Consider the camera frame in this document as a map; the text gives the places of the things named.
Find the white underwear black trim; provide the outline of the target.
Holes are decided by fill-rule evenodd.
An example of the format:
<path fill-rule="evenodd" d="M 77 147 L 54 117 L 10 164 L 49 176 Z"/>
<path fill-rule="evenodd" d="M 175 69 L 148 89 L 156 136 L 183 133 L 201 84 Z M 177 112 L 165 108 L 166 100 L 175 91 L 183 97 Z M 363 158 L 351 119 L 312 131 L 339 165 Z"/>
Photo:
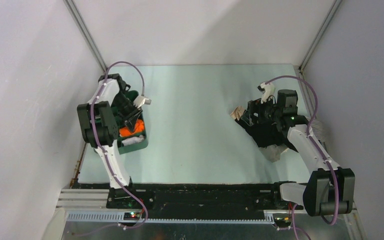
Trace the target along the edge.
<path fill-rule="evenodd" d="M 128 137 L 122 140 L 121 143 L 123 146 L 130 146 L 130 145 L 141 143 L 144 140 L 145 140 L 145 136 L 141 134 L 139 136 Z"/>

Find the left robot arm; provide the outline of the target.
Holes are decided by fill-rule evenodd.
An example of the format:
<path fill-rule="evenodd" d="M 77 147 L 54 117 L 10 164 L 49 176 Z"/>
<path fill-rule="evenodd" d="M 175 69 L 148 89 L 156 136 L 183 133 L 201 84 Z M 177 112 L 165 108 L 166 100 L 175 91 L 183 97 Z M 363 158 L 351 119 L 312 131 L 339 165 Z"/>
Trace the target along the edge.
<path fill-rule="evenodd" d="M 83 140 L 101 158 L 113 189 L 131 184 L 131 176 L 119 164 L 119 148 L 123 146 L 120 129 L 132 131 L 142 120 L 143 110 L 134 105 L 138 96 L 120 74 L 102 75 L 94 96 L 76 109 Z"/>

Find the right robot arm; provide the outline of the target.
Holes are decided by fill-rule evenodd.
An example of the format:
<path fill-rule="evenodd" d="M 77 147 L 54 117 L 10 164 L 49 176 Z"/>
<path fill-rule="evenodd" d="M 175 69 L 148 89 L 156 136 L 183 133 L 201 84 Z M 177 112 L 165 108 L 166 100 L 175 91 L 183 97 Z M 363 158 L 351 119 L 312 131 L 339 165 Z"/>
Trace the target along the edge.
<path fill-rule="evenodd" d="M 355 174 L 335 162 L 316 138 L 309 120 L 298 113 L 298 93 L 282 89 L 274 97 L 250 100 L 237 107 L 232 118 L 253 138 L 258 147 L 285 146 L 297 152 L 310 174 L 307 183 L 283 182 L 271 194 L 271 204 L 284 209 L 290 202 L 314 216 L 349 214 L 353 209 Z"/>

